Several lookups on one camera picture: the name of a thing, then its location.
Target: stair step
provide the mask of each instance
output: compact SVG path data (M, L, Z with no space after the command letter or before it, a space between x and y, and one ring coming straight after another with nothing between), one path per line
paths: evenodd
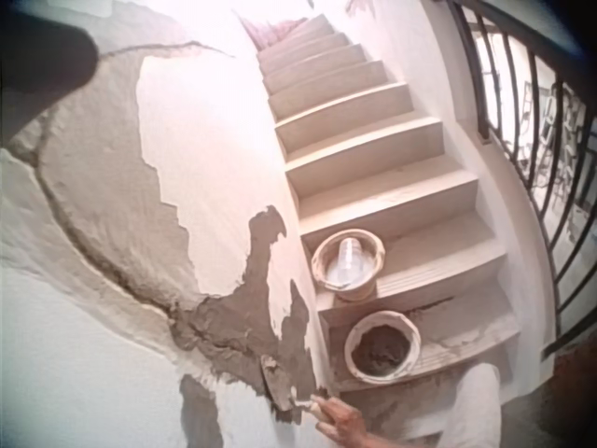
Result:
M315 31L322 26L325 27L328 25L329 21L327 20L326 16L323 14L319 14L301 23L298 27L296 27L288 34L288 37L296 37L305 33L311 33L312 31Z
M333 35L334 28L329 23L320 26L319 28L312 30L308 33L301 33L298 35L288 35L284 40L272 45L271 47L267 47L263 49L257 54L257 59L262 62L271 57L275 57L281 55L285 52L291 51L295 47L298 47L302 44L310 42L312 40L316 40L320 37L325 37L326 35Z
M507 360L508 343L498 346L474 362L488 362L500 371L500 401L516 397L516 386ZM364 391L345 392L341 398L359 409L368 427L392 441L409 441L443 431L456 398L456 387L469 363L407 383Z
M276 124L286 153L412 110L409 87L391 83L342 97Z
M448 369L505 343L519 334L519 325L506 295L496 284L472 289L406 316L421 333L421 354L407 382ZM339 391L378 387L354 378L344 360L344 343L353 325L329 332L329 354Z
M438 156L303 199L300 234L311 250L352 228L388 240L472 210L476 194L475 175Z
M292 48L292 50L273 55L270 58L264 59L260 63L261 73L269 75L276 70L280 70L291 63L297 63L307 58L311 58L317 54L325 53L337 47L350 45L348 38L343 33L336 33L334 35L326 35L318 39L306 42L302 45Z
M296 84L270 97L269 103L277 119L287 119L323 103L364 91L388 82L381 61L343 67Z
M286 175L298 197L305 198L441 154L441 121L414 111L294 151Z
M366 61L365 52L360 45L339 47L277 70L267 75L263 82L268 92L275 94L312 77L320 77L327 72Z
M385 264L366 301L317 291L317 311L330 327L382 310L400 313L464 294L497 276L506 251L475 212L409 233L385 245Z

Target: white bucket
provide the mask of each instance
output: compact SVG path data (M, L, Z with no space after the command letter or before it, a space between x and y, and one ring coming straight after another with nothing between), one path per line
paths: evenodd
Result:
M363 335L371 329L389 326L404 334L410 344L410 350L404 361L396 369L385 376L373 376L359 370L353 361L353 351L361 343ZM370 385L390 385L406 376L414 367L421 353L421 335L414 324L401 313L395 311L379 311L362 318L351 329L344 344L344 358L350 373L359 380Z

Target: white pants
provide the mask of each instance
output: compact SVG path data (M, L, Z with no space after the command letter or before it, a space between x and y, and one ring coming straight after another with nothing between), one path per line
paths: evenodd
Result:
M499 370L478 364L458 384L437 448L499 448L501 427Z

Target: person's hand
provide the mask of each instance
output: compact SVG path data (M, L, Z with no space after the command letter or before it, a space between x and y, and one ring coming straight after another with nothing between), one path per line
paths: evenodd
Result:
M366 447L368 434L365 420L358 409L334 397L322 399L313 396L312 400L319 404L321 410L333 421L319 422L315 426L319 432L346 448Z

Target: wall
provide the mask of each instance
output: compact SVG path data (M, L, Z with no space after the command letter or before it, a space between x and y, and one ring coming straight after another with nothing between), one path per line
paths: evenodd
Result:
M327 446L259 357L326 384L250 42L209 2L67 2L94 79L1 150L2 445Z
M477 210L507 250L500 284L522 326L511 364L519 393L532 391L552 372L552 359L540 359L554 337L547 251L516 173L496 145L476 136L470 73L448 6L432 0L320 0L316 6L409 83L415 108L442 119L446 152L479 177Z

